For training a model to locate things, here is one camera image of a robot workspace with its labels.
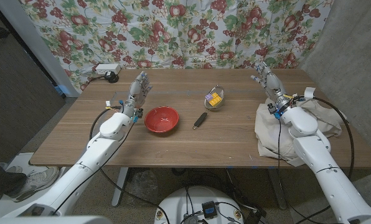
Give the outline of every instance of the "floral curtain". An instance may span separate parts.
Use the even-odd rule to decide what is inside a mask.
[[[21,0],[81,92],[99,63],[122,68],[294,68],[333,0]]]

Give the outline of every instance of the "white cable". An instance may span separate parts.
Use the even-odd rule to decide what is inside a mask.
[[[230,179],[231,184],[233,184],[233,180],[231,179],[231,176],[230,176],[230,173],[228,172],[228,169],[225,169],[225,171],[227,172],[227,175],[228,175],[228,178]],[[234,200],[235,200],[236,203],[238,203],[239,205],[241,205],[241,206],[243,206],[243,207],[245,207],[245,208],[249,208],[250,210],[253,210],[253,213],[258,212],[258,210],[257,210],[256,208],[253,208],[253,207],[251,207],[251,206],[244,205],[244,204],[240,203],[240,202],[237,200],[236,196],[235,196],[235,192],[233,193],[233,195],[234,195]]]

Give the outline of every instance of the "wooden table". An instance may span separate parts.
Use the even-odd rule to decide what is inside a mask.
[[[274,69],[288,93],[303,94],[307,86],[317,87],[303,70]],[[104,80],[87,86],[41,147],[31,163],[37,166],[72,166],[88,142],[90,126],[104,110],[106,100],[127,99],[130,83],[140,70],[122,70],[118,83]],[[108,165],[121,167],[238,167],[270,168],[277,160],[260,157],[255,136],[256,109],[266,95],[247,69],[148,70],[153,88],[144,104],[144,116],[157,106],[170,106],[180,115],[177,127],[167,134],[147,130],[144,118],[131,130],[118,156]],[[206,110],[204,96],[216,84],[225,89],[225,104],[209,112],[202,126],[192,127]],[[326,99],[316,90],[315,95]],[[371,148],[351,127],[355,144],[355,168],[371,169]],[[350,165],[347,132],[329,138],[334,159],[341,167]],[[294,168],[281,161],[284,168]]]

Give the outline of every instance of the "red bowl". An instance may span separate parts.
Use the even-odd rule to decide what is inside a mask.
[[[179,113],[168,106],[160,106],[148,112],[144,124],[150,131],[165,133],[179,122]]]

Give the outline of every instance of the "yellow object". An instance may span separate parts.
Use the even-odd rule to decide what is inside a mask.
[[[285,95],[285,94],[283,94],[283,96],[285,96],[287,98],[290,98],[290,99],[293,99],[293,96],[288,96],[288,95]]]
[[[211,99],[209,101],[209,104],[212,105],[212,106],[216,106],[222,101],[222,98],[219,97],[219,95],[217,93],[213,93],[212,97],[213,97],[213,99]]]

